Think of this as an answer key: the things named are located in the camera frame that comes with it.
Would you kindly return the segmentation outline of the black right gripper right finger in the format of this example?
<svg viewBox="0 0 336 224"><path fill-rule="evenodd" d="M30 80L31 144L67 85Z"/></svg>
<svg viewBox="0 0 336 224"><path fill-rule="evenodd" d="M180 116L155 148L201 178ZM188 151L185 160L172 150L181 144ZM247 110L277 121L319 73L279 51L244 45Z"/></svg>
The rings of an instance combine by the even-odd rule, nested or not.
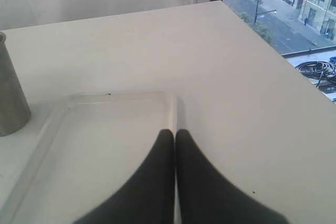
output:
<svg viewBox="0 0 336 224"><path fill-rule="evenodd" d="M182 223L288 223L226 179L188 130L176 133L175 157Z"/></svg>

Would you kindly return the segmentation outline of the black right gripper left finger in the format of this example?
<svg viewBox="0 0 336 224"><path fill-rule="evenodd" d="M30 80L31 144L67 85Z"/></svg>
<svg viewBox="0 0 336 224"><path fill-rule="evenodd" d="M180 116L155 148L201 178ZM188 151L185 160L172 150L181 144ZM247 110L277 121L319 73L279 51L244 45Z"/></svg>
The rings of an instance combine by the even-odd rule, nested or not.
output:
<svg viewBox="0 0 336 224"><path fill-rule="evenodd" d="M173 223L174 136L160 130L147 157L110 198L76 223Z"/></svg>

